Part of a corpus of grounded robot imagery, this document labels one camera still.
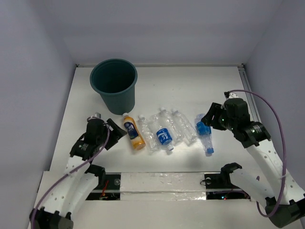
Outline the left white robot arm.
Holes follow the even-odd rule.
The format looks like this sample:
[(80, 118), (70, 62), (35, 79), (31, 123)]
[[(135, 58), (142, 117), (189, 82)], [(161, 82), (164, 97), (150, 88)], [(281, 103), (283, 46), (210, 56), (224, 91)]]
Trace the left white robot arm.
[(105, 187), (105, 169), (92, 162), (127, 132), (112, 119), (98, 115), (87, 119), (86, 131), (70, 151), (65, 170), (30, 213), (32, 229), (72, 229), (73, 216), (95, 188)]

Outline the orange juice bottle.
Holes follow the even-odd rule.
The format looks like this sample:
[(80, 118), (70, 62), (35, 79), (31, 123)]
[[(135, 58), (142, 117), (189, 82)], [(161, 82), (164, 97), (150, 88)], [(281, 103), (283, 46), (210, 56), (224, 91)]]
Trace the orange juice bottle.
[(146, 144), (137, 128), (135, 120), (132, 117), (130, 117), (128, 113), (124, 113), (122, 116), (123, 116), (123, 126), (127, 131), (127, 134), (130, 138), (134, 150), (143, 149), (146, 146)]

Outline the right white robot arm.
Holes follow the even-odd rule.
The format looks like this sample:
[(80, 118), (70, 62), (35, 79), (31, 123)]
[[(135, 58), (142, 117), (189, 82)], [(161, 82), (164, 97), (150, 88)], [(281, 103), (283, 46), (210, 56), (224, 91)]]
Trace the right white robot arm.
[(261, 184), (238, 163), (229, 163), (219, 173), (205, 176), (208, 189), (242, 189), (264, 208), (267, 217), (278, 228), (304, 217), (305, 191), (284, 168), (265, 126), (250, 119), (246, 101), (228, 98), (224, 104), (212, 103), (201, 121), (214, 129), (231, 131), (254, 158), (269, 184)]

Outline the clear ribbed bottle white cap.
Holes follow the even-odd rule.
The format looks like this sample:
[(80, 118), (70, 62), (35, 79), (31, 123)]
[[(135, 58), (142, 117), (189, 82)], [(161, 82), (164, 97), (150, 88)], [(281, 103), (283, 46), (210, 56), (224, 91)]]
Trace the clear ribbed bottle white cap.
[(172, 109), (172, 115), (175, 122), (178, 124), (180, 130), (186, 138), (187, 145), (192, 145), (197, 140), (197, 132), (192, 126), (189, 119), (181, 113), (178, 109)]

